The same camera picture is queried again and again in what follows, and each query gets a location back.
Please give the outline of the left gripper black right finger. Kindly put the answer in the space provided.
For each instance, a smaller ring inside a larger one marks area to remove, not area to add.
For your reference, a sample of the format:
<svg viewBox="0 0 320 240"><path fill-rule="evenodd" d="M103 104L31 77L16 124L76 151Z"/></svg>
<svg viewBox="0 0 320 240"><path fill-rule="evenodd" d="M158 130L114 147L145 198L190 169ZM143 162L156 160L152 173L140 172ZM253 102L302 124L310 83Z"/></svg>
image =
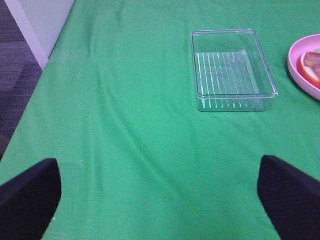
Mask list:
<svg viewBox="0 0 320 240"><path fill-rule="evenodd" d="M274 155L264 155L257 195L282 240L320 238L319 180Z"/></svg>

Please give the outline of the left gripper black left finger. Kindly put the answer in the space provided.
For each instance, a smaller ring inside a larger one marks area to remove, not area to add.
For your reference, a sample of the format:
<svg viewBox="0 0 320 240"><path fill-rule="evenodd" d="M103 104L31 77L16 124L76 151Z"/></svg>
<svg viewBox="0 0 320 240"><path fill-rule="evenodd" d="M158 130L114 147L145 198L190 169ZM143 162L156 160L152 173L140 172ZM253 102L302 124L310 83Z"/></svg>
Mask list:
<svg viewBox="0 0 320 240"><path fill-rule="evenodd" d="M40 240L62 195L55 158L46 158L0 186L0 238Z"/></svg>

